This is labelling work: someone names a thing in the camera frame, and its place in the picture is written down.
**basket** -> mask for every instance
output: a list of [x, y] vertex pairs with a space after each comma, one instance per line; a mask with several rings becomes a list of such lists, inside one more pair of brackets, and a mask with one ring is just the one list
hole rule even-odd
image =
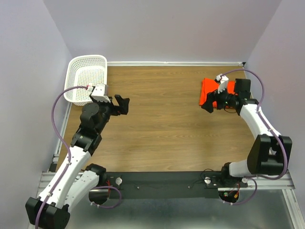
[[[107, 60], [101, 55], [78, 56], [69, 62], [65, 87], [107, 84]], [[90, 92], [82, 88], [64, 94], [67, 101], [77, 106], [91, 102]]]

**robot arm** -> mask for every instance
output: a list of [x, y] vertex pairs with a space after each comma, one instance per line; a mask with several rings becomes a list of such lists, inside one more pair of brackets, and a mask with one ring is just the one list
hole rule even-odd
[[95, 149], [100, 144], [101, 132], [111, 115], [126, 115], [128, 113], [129, 98], [122, 99], [115, 95], [118, 106], [112, 103], [112, 98], [106, 96], [107, 86], [98, 84], [88, 88], [93, 103], [82, 108], [81, 124], [71, 142], [71, 159], [67, 156], [49, 185], [37, 198], [29, 198], [26, 210], [31, 224], [42, 204], [39, 227], [43, 229], [63, 229], [68, 224], [70, 212], [77, 203], [98, 184], [106, 182], [106, 169], [91, 164], [86, 167], [82, 177], [75, 182], [80, 169], [88, 162]]
[[228, 83], [226, 76], [217, 76], [216, 82], [220, 83], [219, 88], [207, 95], [206, 102], [202, 108], [212, 113], [213, 102], [217, 102], [217, 109], [232, 107], [236, 110], [249, 126], [255, 142], [246, 160], [240, 162], [226, 163], [222, 168], [224, 177], [244, 177], [249, 175], [279, 175], [284, 169], [283, 152], [275, 139], [279, 137], [284, 145], [287, 162], [289, 161], [292, 141], [289, 137], [281, 136], [274, 130], [266, 119], [261, 107], [258, 108], [258, 101], [250, 98], [251, 81], [247, 79], [236, 79], [234, 94], [227, 92]]

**bolt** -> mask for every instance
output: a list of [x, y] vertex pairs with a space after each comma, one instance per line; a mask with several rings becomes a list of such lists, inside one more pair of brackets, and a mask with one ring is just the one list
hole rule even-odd
[[117, 185], [120, 185], [122, 183], [122, 178], [120, 178], [120, 177], [116, 178], [115, 183]]
[[206, 184], [210, 184], [210, 183], [211, 183], [211, 179], [210, 179], [209, 177], [206, 177], [206, 178], [204, 179], [204, 182], [205, 182]]

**wire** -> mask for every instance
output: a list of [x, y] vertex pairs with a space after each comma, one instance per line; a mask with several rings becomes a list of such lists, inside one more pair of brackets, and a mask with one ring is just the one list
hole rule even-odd
[[253, 179], [253, 178], [250, 178], [250, 177], [249, 177], [248, 179], [252, 180], [252, 181], [254, 182], [254, 184], [255, 184], [254, 192], [252, 193], [252, 195], [251, 195], [248, 199], [245, 199], [245, 200], [243, 200], [243, 201], [241, 201], [241, 202], [236, 202], [236, 203], [231, 203], [231, 202], [227, 202], [227, 201], [224, 201], [224, 200], [223, 200], [223, 203], [230, 204], [230, 205], [241, 205], [241, 204], [245, 204], [245, 203], [247, 203], [248, 201], [250, 201], [250, 200], [256, 195], [256, 192], [257, 192], [257, 182], [256, 182], [256, 180]]
[[234, 185], [234, 188], [228, 193], [228, 195], [231, 194], [232, 192], [234, 192], [234, 190], [235, 190], [235, 188], [236, 188], [236, 185], [238, 185], [238, 190], [237, 190], [237, 192], [239, 191], [240, 185], [239, 185], [239, 183], [237, 182], [237, 183]]
[[[53, 129], [55, 131], [55, 134], [57, 135], [57, 137], [60, 139], [60, 141], [63, 143], [63, 145], [67, 148], [68, 150], [68, 161], [71, 162], [71, 151], [70, 151], [70, 148], [68, 146], [68, 144], [65, 142], [65, 140], [62, 138], [62, 136], [60, 135], [60, 133], [58, 132], [57, 128], [56, 128], [56, 125], [55, 125], [55, 120], [54, 120], [54, 110], [55, 110], [55, 106], [58, 102], [58, 100], [60, 99], [60, 97], [65, 94], [66, 92], [70, 91], [70, 90], [73, 90], [73, 89], [77, 89], [77, 88], [84, 88], [84, 89], [87, 89], [86, 86], [75, 86], [75, 87], [71, 87], [71, 88], [68, 88], [66, 90], [64, 90], [63, 92], [61, 92], [58, 97], [55, 99], [55, 102], [53, 104], [53, 107], [52, 107], [52, 111], [51, 111], [51, 121], [52, 121], [52, 125], [53, 125]], [[59, 184], [60, 180], [62, 179], [63, 175], [66, 173], [66, 171], [68, 170], [68, 167], [69, 167], [69, 164], [66, 164], [64, 170], [62, 171], [62, 173], [60, 174], [60, 176], [58, 177], [57, 181], [55, 181], [53, 187], [51, 187], [50, 191], [49, 191], [49, 194], [48, 196], [46, 196], [46, 198], [44, 199], [43, 203], [41, 204], [39, 210], [38, 210], [38, 213], [37, 213], [37, 216], [36, 216], [36, 219], [35, 219], [35, 229], [38, 229], [39, 227], [39, 219], [40, 219], [40, 215], [42, 213], [42, 210], [44, 208], [44, 206], [46, 205], [49, 197], [51, 196], [52, 192], [55, 190], [56, 186]]]
[[225, 108], [224, 108], [224, 111], [226, 111], [226, 112], [228, 112], [228, 113], [231, 113], [231, 114], [235, 114], [235, 113], [236, 113], [236, 111], [234, 111], [234, 112], [229, 112], [229, 111], [227, 111]]
[[206, 170], [210, 170], [210, 171], [214, 172], [214, 170], [212, 170], [210, 168], [206, 168], [203, 172], [205, 172]]
[[106, 209], [115, 208], [122, 202], [122, 193], [116, 187], [113, 187], [113, 186], [100, 186], [100, 187], [94, 187], [93, 189], [105, 189], [105, 188], [109, 188], [109, 189], [113, 189], [113, 190], [117, 191], [117, 193], [119, 194], [118, 202], [116, 202], [116, 204], [114, 204], [112, 206], [103, 206], [103, 205], [96, 204], [94, 202], [91, 202], [91, 204], [97, 206], [98, 208], [106, 208]]
[[196, 185], [196, 184], [201, 184], [201, 183], [203, 183], [203, 180], [202, 180], [202, 179], [196, 180], [196, 181], [194, 181], [194, 182], [189, 186], [189, 188], [192, 188], [192, 187], [194, 187], [194, 185]]
[[107, 185], [108, 185], [108, 186], [111, 186], [109, 180], [107, 180]]
[[252, 75], [254, 75], [258, 81], [261, 83], [261, 86], [262, 86], [262, 97], [261, 97], [261, 100], [259, 101], [258, 105], [257, 105], [257, 108], [256, 108], [256, 111], [257, 111], [257, 114], [258, 116], [260, 117], [260, 119], [262, 120], [262, 122], [264, 123], [264, 125], [267, 127], [267, 129], [270, 131], [270, 133], [275, 137], [275, 139], [277, 140], [280, 148], [281, 148], [281, 151], [282, 151], [282, 154], [283, 154], [283, 159], [284, 159], [284, 168], [283, 168], [283, 171], [281, 172], [280, 175], [278, 175], [277, 177], [268, 177], [268, 176], [264, 176], [264, 175], [255, 175], [255, 176], [247, 176], [245, 178], [250, 178], [250, 177], [262, 177], [262, 178], [266, 178], [266, 179], [269, 179], [269, 180], [277, 180], [277, 179], [280, 179], [282, 178], [285, 174], [286, 174], [286, 171], [287, 171], [287, 168], [288, 168], [288, 159], [287, 159], [287, 155], [286, 155], [286, 151], [285, 151], [285, 148], [284, 148], [284, 145], [282, 143], [282, 141], [280, 140], [280, 138], [276, 135], [276, 133], [274, 132], [273, 128], [268, 124], [268, 122], [265, 120], [265, 118], [263, 117], [263, 115], [261, 114], [261, 104], [262, 104], [262, 101], [264, 99], [264, 96], [265, 96], [265, 88], [264, 88], [264, 83], [262, 81], [262, 79], [256, 75], [254, 72], [250, 71], [250, 70], [247, 70], [247, 69], [235, 69], [235, 70], [231, 70], [231, 71], [228, 71], [226, 73], [223, 73], [220, 75], [220, 77], [224, 76], [224, 75], [227, 75], [229, 73], [233, 73], [233, 72], [237, 72], [237, 71], [244, 71], [244, 72], [249, 72], [251, 73]]

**white wall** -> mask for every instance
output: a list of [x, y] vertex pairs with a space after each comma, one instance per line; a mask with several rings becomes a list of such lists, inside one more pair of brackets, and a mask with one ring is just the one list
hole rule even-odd
[[[0, 228], [24, 229], [57, 139], [51, 106], [71, 55], [41, 0], [0, 1]], [[66, 103], [56, 110], [61, 126]]]
[[72, 56], [246, 61], [281, 0], [44, 0]]
[[[254, 48], [247, 69], [261, 76], [266, 95], [263, 110], [271, 123], [293, 141], [289, 170], [305, 216], [305, 1], [283, 0]], [[253, 80], [252, 91], [261, 88]]]

